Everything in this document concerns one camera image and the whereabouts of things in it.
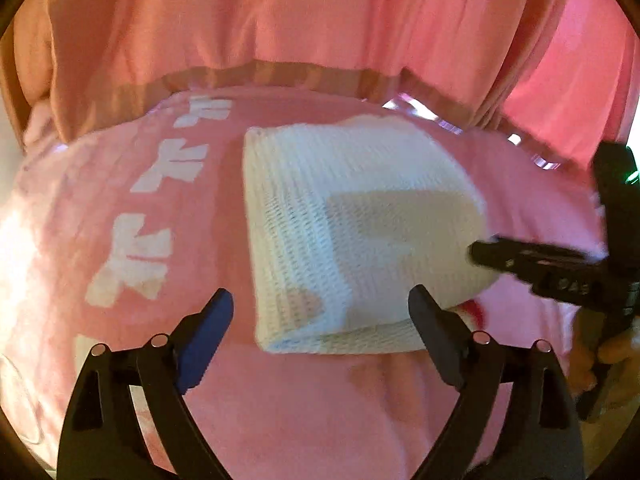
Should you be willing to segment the person's right hand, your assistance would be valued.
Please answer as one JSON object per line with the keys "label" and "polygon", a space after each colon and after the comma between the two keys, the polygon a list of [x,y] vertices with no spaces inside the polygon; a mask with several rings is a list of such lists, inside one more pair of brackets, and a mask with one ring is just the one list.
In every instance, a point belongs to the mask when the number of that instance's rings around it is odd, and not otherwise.
{"label": "person's right hand", "polygon": [[599,365],[609,366],[613,370],[620,366],[620,374],[606,394],[603,407],[621,408],[639,397],[639,318],[636,316],[623,333],[608,338],[598,345],[596,350],[586,346],[586,337],[582,329],[586,309],[580,309],[573,320],[573,339],[568,357],[567,385],[572,395],[581,394],[597,387],[598,378],[593,371]]}

